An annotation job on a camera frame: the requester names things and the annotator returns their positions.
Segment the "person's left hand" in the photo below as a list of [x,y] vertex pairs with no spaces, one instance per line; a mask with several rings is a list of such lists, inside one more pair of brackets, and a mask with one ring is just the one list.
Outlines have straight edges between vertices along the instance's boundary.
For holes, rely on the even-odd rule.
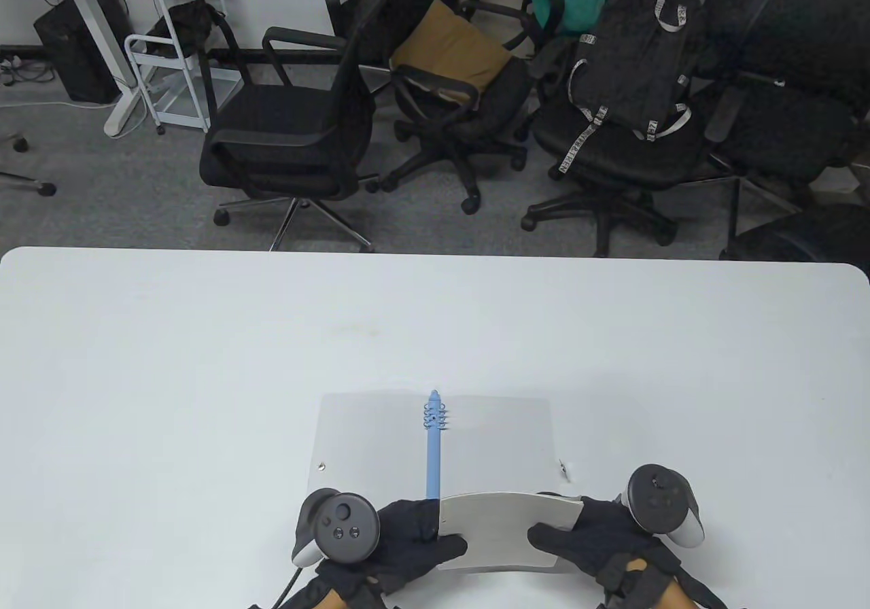
[[398,500],[379,512],[375,550],[357,563],[327,559],[317,568],[317,608],[385,607],[383,600],[468,550],[459,534],[439,534],[437,500]]

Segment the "person's right hand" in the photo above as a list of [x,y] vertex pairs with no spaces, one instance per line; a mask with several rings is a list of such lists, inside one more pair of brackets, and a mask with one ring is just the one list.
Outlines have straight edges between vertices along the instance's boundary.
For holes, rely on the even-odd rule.
[[529,528],[531,546],[565,559],[593,578],[612,606],[692,606],[678,584],[680,560],[659,538],[641,530],[627,508],[588,497],[582,503],[569,530],[543,523]]

